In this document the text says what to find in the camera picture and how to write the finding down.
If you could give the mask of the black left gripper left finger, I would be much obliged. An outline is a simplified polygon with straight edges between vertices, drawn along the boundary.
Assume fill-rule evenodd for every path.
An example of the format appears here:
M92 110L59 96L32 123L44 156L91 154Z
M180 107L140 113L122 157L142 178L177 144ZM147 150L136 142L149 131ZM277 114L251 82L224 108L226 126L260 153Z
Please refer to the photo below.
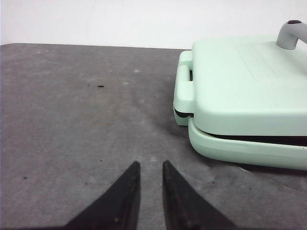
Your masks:
M134 161L91 205L62 226L29 230L136 230L141 204L141 165Z

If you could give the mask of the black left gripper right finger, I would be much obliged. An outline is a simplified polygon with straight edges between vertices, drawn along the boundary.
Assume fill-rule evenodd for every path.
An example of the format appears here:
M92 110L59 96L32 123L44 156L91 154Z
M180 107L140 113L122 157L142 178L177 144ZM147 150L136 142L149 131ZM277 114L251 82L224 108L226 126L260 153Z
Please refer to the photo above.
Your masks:
M170 161L163 163L163 207L168 230L236 230L184 179Z

